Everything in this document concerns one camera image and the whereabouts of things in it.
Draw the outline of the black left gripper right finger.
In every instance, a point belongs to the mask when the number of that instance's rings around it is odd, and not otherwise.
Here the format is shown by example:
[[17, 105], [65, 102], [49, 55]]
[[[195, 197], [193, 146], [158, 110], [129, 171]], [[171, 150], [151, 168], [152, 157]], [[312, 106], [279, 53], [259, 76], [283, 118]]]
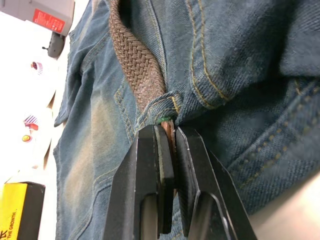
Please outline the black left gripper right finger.
[[178, 127], [178, 197], [189, 240], [255, 240], [257, 237], [231, 175], [193, 128]]

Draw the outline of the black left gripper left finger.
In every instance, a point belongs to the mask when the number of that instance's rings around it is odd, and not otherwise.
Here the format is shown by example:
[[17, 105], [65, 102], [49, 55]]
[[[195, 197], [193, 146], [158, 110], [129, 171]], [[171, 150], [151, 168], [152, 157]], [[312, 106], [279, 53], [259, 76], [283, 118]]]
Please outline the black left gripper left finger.
[[103, 238], [157, 240], [172, 230], [174, 170], [160, 125], [139, 130], [117, 169]]

